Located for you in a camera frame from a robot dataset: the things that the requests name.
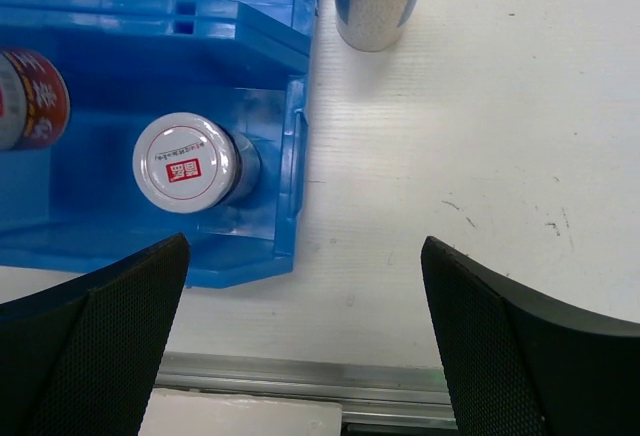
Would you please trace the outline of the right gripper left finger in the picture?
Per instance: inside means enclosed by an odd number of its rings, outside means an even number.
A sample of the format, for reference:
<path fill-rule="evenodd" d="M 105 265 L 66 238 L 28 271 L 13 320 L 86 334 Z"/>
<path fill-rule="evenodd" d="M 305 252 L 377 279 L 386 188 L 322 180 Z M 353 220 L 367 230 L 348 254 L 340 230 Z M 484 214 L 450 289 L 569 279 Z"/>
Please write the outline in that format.
<path fill-rule="evenodd" d="M 2 434 L 137 434 L 189 261 L 176 234 L 3 303 Z"/>

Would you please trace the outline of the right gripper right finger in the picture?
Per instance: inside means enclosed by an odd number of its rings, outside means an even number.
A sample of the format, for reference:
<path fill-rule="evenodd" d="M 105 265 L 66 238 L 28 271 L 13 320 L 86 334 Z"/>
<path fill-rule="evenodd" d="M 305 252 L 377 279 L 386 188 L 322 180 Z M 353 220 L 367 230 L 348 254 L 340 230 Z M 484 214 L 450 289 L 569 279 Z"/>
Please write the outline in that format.
<path fill-rule="evenodd" d="M 638 324 L 549 297 L 435 237 L 421 268 L 460 434 L 638 434 Z"/>

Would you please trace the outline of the red-label dark jar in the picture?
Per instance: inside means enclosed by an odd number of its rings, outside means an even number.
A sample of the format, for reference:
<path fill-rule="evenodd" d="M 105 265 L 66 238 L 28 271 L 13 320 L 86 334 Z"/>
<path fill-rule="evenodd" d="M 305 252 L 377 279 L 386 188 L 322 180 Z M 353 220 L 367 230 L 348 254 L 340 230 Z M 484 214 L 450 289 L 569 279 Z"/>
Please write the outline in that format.
<path fill-rule="evenodd" d="M 1 49 L 1 149 L 45 149 L 64 133 L 69 92 L 58 69 L 40 53 Z"/>
<path fill-rule="evenodd" d="M 261 159 L 246 136 L 200 115 L 174 112 L 140 134 L 132 169 L 147 200 L 164 211 L 190 214 L 250 194 L 259 180 Z"/>

